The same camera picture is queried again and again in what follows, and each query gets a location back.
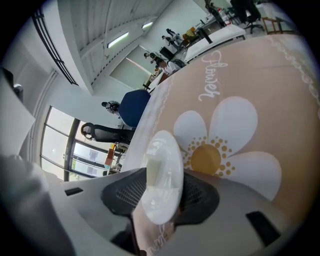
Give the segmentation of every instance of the chair backrest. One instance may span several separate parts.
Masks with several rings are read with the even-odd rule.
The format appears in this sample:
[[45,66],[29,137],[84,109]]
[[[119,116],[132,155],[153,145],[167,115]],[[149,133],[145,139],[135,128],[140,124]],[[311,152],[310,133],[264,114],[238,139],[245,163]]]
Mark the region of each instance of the chair backrest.
[[[107,185],[101,193],[101,200],[113,214],[129,217],[144,194],[146,183],[147,169],[141,168]],[[213,214],[219,202],[219,193],[212,185],[184,173],[180,214],[174,220],[174,225],[202,223]]]
[[95,140],[96,142],[129,144],[134,131],[114,129],[87,122],[81,127],[81,134],[88,140]]
[[118,113],[123,122],[136,128],[150,99],[150,93],[139,89],[127,92],[119,106]]

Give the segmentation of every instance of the black chair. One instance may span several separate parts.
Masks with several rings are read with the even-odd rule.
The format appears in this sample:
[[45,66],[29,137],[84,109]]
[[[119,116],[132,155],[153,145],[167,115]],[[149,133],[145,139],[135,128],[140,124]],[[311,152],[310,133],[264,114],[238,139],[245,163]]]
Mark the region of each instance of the black chair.
[[256,21],[261,20],[261,14],[257,7],[255,6],[253,0],[231,0],[230,1],[234,13],[239,18],[241,23],[248,22],[247,26],[244,28],[250,29],[250,34],[253,33],[254,28],[259,28],[265,31],[264,27],[260,24],[253,24]]
[[81,134],[86,139],[104,143],[122,143],[129,145],[134,136],[133,130],[114,129],[90,122],[81,127]]

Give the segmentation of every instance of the black mesh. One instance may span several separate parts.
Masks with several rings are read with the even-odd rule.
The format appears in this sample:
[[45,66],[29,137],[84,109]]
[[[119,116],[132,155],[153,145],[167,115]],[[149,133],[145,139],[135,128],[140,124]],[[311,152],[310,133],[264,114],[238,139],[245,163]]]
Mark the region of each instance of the black mesh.
[[[109,184],[101,199],[115,215],[130,216],[146,190],[147,172],[141,168],[133,174]],[[174,224],[198,224],[206,220],[218,207],[218,191],[210,184],[184,173],[180,214]]]
[[217,209],[220,201],[218,191],[188,173],[184,173],[180,214],[174,220],[175,226],[199,224]]
[[193,184],[189,177],[184,179],[183,191],[185,191],[184,196],[181,198],[180,211],[187,211],[190,207],[199,204],[202,199],[201,189]]
[[118,189],[115,196],[135,208],[145,190],[146,179],[141,177],[134,180],[128,186]]
[[129,217],[146,190],[146,168],[107,185],[101,194],[103,204],[115,215]]

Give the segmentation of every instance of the white flower petal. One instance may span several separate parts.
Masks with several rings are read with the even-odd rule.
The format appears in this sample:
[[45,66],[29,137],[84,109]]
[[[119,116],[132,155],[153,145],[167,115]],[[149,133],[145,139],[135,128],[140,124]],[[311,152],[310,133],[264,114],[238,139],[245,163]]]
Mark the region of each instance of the white flower petal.
[[224,177],[247,185],[270,201],[275,198],[281,184],[281,166],[272,154],[248,152],[233,155],[226,161],[231,163],[230,169],[235,167],[235,170]]
[[201,115],[195,111],[186,111],[175,121],[173,134],[180,147],[187,152],[192,142],[207,138],[207,129]]
[[221,101],[213,112],[209,141],[217,140],[217,137],[218,140],[222,139],[228,148],[226,156],[230,156],[250,141],[257,125],[257,111],[250,101],[237,96],[228,97]]

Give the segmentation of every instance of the office chair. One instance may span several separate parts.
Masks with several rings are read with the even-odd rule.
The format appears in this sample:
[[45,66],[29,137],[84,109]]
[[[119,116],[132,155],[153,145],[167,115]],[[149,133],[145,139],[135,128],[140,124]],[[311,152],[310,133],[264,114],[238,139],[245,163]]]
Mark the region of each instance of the office chair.
[[135,133],[133,130],[114,129],[90,122],[85,123],[80,131],[90,141],[126,145],[130,144]]
[[247,26],[244,28],[245,30],[250,29],[250,34],[253,33],[254,28],[259,28],[262,31],[265,31],[262,25],[253,24],[261,19],[261,14],[255,6],[253,0],[231,0],[230,3],[233,7],[234,13],[239,18],[241,23],[248,22]]
[[149,102],[150,93],[144,89],[127,92],[118,109],[125,125],[136,128]]

